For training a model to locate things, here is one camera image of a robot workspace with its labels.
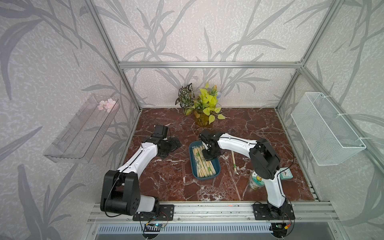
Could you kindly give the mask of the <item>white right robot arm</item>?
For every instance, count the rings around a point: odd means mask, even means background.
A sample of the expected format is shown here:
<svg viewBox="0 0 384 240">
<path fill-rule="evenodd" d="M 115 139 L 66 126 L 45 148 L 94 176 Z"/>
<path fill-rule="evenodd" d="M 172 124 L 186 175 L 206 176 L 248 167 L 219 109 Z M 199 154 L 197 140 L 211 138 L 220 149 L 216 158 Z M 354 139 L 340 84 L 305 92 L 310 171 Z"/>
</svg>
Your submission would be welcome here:
<svg viewBox="0 0 384 240">
<path fill-rule="evenodd" d="M 208 161 L 221 156 L 222 150 L 236 152 L 250 158 L 255 173 L 265 183 L 268 207 L 280 211 L 286 207 L 288 202 L 280 178 L 281 158 L 267 140 L 246 140 L 209 130 L 203 130 L 199 139 L 204 146 L 203 156 Z"/>
</svg>

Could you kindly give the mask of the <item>teal plastic storage box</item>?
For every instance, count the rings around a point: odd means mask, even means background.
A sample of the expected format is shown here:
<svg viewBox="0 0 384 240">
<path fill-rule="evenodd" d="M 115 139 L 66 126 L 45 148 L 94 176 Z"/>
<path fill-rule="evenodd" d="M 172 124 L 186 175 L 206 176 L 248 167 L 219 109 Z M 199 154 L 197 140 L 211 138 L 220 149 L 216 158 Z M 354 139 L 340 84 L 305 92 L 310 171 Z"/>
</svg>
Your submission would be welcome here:
<svg viewBox="0 0 384 240">
<path fill-rule="evenodd" d="M 214 179 L 221 172 L 221 166 L 217 158 L 207 161 L 203 156 L 202 141 L 195 141 L 189 146 L 190 163 L 193 176 L 199 181 Z"/>
</svg>

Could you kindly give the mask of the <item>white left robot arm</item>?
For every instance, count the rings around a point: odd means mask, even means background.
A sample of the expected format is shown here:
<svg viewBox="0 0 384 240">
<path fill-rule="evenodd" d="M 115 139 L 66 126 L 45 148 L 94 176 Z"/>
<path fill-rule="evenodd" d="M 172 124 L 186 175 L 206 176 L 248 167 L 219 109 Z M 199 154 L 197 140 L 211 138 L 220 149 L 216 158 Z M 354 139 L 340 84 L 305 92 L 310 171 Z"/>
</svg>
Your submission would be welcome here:
<svg viewBox="0 0 384 240">
<path fill-rule="evenodd" d="M 182 146 L 178 138 L 167 137 L 168 129 L 167 126 L 156 125 L 152 135 L 141 143 L 136 153 L 124 165 L 105 174 L 101 211 L 105 214 L 114 213 L 115 217 L 133 216 L 136 213 L 159 215 L 159 200 L 141 194 L 139 178 L 153 158 L 166 158 Z"/>
</svg>

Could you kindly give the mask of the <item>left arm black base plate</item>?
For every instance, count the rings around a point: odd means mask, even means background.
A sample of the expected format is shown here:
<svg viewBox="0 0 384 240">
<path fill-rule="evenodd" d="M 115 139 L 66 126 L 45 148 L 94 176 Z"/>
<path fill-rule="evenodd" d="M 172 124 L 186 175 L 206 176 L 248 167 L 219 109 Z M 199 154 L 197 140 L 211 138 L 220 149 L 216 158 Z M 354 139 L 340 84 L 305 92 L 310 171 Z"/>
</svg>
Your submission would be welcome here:
<svg viewBox="0 0 384 240">
<path fill-rule="evenodd" d="M 160 204 L 155 206 L 152 212 L 135 213 L 133 221 L 172 221 L 175 213 L 175 205 Z"/>
</svg>

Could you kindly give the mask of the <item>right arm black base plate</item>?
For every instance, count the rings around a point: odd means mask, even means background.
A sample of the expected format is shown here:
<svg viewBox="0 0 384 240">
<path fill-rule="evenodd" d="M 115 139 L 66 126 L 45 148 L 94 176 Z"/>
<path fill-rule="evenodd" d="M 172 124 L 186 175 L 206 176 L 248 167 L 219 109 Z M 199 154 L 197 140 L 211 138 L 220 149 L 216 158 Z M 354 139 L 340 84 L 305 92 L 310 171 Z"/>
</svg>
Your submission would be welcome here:
<svg viewBox="0 0 384 240">
<path fill-rule="evenodd" d="M 287 201 L 283 202 L 283 205 L 278 208 L 270 203 L 262 204 L 260 202 L 255 202 L 252 205 L 252 208 L 255 220 L 258 221 L 293 221 L 296 219 L 293 207 Z"/>
</svg>

